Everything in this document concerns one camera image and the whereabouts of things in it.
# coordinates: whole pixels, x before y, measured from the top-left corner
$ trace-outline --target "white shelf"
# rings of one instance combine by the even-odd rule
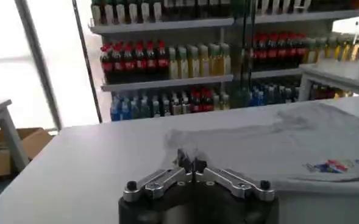
[[[331,12],[308,12],[308,13],[292,13],[292,14],[278,14],[278,15],[257,15],[255,24],[261,23],[284,23],[294,21],[311,21],[322,19],[347,19],[359,16],[359,9],[356,10],[341,10]],[[237,24],[243,25],[243,19],[240,18]]]
[[[251,74],[251,78],[252,79],[261,79],[261,78],[281,77],[281,76],[287,76],[287,75],[300,75],[300,74],[302,74],[302,71],[298,68],[294,68],[294,69],[253,72]]]
[[[172,29],[188,29],[200,27],[224,27],[231,26],[234,22],[233,18],[222,19],[197,19],[188,21],[173,21],[159,23],[137,23],[124,25],[98,25],[91,26],[90,30],[95,34],[110,33],[128,33],[150,30],[172,30]]]
[[[218,82],[230,82],[233,79],[233,75],[222,75],[214,77],[200,77],[192,79],[173,79],[154,82],[138,82],[138,83],[125,83],[116,85],[103,85],[101,86],[103,92],[118,92],[137,89],[149,89],[160,88],[170,86],[185,86],[185,85],[197,85],[205,83],[218,83]]]

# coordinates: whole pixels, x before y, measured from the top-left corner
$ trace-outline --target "white table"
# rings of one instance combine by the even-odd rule
[[[276,112],[306,103],[65,128],[0,195],[0,223],[116,224],[125,184],[159,168],[170,129],[269,125]],[[324,103],[359,116],[359,97]],[[279,197],[281,224],[359,222],[359,196]]]
[[[308,100],[313,82],[359,94],[359,61],[323,60],[300,65],[302,71],[299,101]]]
[[[4,139],[9,145],[10,154],[15,162],[16,168],[22,171],[29,163],[29,159],[26,155],[26,151],[23,149],[20,137],[7,109],[7,106],[10,104],[11,100],[0,100],[0,128],[4,134]]]

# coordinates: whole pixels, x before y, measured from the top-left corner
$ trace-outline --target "table leg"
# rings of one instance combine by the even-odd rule
[[[4,139],[9,145],[10,154],[14,160],[16,168],[19,171],[22,171],[29,163],[29,159],[26,155],[26,151],[23,149],[21,139],[18,136],[18,132],[16,131],[8,109],[5,109],[2,113],[4,115],[0,119],[0,128],[3,132]]]
[[[299,93],[299,101],[309,100],[309,94],[311,90],[312,82],[308,79],[307,75],[302,74],[301,77],[301,85],[300,85],[300,93]]]

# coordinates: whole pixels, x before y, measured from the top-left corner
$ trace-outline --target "cardboard box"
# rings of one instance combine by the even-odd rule
[[[17,129],[27,156],[32,160],[52,140],[52,136],[42,128]],[[0,131],[0,176],[12,173],[12,159]]]

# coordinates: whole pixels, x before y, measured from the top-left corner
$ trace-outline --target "black knob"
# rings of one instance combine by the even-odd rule
[[[260,181],[260,189],[267,191],[270,190],[270,187],[271,187],[270,181],[267,180]]]
[[[128,190],[130,191],[135,191],[137,190],[137,182],[136,181],[129,181],[127,184],[126,184],[126,188],[128,188]]]

